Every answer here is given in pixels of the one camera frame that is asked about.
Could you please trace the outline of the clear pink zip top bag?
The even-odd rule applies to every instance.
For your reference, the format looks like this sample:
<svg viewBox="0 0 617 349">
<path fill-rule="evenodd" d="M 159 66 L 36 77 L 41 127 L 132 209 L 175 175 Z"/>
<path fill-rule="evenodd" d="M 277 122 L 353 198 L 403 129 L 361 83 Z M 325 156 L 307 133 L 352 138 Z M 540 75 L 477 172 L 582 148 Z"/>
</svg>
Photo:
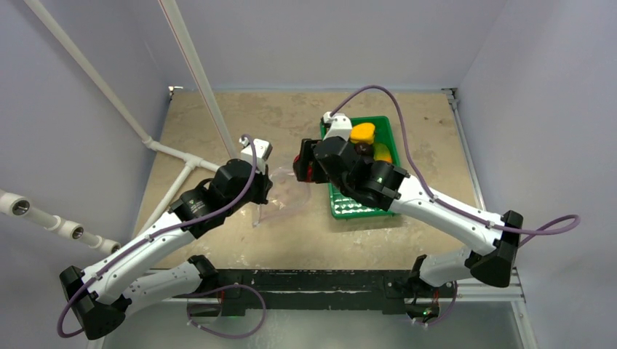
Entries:
<svg viewBox="0 0 617 349">
<path fill-rule="evenodd" d="M 258 227 L 265 221 L 299 213 L 311 198 L 311 189 L 306 182 L 298 182 L 290 168 L 276 168 L 269 179 L 273 187 L 267 195 L 268 203 L 258 205 L 252 213 L 252 226 Z"/>
</svg>

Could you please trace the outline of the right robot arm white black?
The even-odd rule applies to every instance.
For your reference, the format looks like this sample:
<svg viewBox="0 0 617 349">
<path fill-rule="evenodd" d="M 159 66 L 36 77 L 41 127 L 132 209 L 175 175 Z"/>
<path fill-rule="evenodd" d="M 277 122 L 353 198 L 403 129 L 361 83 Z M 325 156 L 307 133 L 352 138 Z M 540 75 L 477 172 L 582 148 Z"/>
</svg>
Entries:
<svg viewBox="0 0 617 349">
<path fill-rule="evenodd" d="M 341 137 L 303 139 L 293 170 L 300 182 L 330 183 L 363 206 L 420 220 L 463 243 L 458 251 L 416 259 L 408 277 L 414 294 L 425 296 L 449 281 L 465 278 L 498 288 L 509 286 L 519 239 L 498 226 L 520 223 L 520 214 L 478 211 L 481 220 L 475 221 L 471 218 L 474 207 L 452 198 L 439 204 L 438 196 L 430 195 L 407 170 L 360 156 Z"/>
</svg>

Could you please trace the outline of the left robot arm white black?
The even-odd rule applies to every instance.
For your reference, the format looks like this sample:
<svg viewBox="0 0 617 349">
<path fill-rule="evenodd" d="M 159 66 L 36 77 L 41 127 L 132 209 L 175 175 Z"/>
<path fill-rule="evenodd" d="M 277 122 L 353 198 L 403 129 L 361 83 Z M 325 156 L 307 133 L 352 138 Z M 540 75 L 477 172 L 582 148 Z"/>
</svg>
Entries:
<svg viewBox="0 0 617 349">
<path fill-rule="evenodd" d="M 169 254 L 220 227 L 245 204 L 267 204 L 272 187 L 263 156 L 243 156 L 201 181 L 148 228 L 120 250 L 84 269 L 70 266 L 60 274 L 66 298 L 56 323 L 59 337 L 85 334 L 96 340 L 110 334 L 133 313 L 162 300 L 221 296 L 236 284 L 223 284 L 203 255 L 177 267 L 147 275 Z"/>
</svg>

